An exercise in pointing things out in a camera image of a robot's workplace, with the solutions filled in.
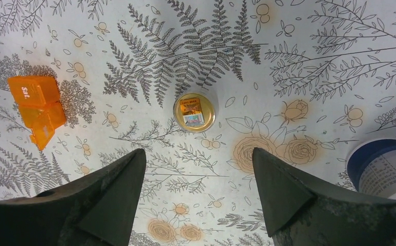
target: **black object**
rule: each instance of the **black object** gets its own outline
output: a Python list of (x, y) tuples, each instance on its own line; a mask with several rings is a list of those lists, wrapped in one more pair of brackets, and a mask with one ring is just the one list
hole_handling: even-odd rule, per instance
[(138, 149), (36, 197), (0, 201), (0, 245), (128, 245), (146, 162)]
[(396, 245), (396, 200), (335, 186), (259, 148), (253, 165), (276, 246)]

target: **botanical print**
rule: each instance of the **botanical print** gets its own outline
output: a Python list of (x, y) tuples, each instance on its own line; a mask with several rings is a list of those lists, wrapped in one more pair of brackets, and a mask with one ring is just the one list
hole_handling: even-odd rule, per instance
[[(255, 147), (354, 190), (347, 154), (361, 139), (396, 138), (396, 2), (373, 5), (0, 0), (0, 200), (142, 148), (130, 245), (273, 245)], [(43, 151), (7, 83), (25, 75), (56, 79), (67, 119)], [(188, 89), (217, 95), (206, 132), (172, 115)]]

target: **sticker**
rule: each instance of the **sticker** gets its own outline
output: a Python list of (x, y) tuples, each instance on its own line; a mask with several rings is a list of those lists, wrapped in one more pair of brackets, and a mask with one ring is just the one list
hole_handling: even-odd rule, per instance
[(186, 126), (199, 127), (205, 124), (199, 98), (181, 100), (180, 108)]

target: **container lid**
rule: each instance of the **container lid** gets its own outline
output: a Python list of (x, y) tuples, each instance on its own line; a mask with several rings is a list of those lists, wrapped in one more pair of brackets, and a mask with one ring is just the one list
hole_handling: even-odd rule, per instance
[(213, 104), (203, 95), (187, 93), (174, 104), (174, 115), (178, 124), (190, 132), (203, 132), (215, 121)]

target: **orange box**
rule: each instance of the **orange box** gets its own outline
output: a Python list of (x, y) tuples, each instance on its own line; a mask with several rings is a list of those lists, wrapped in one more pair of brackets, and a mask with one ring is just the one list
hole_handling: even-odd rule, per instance
[(54, 135), (54, 130), (65, 124), (66, 118), (62, 105), (54, 102), (45, 108), (18, 107), (26, 127), (32, 129), (30, 139), (43, 150)]
[(59, 101), (59, 89), (53, 77), (17, 76), (9, 78), (8, 84), (18, 105), (44, 108)]

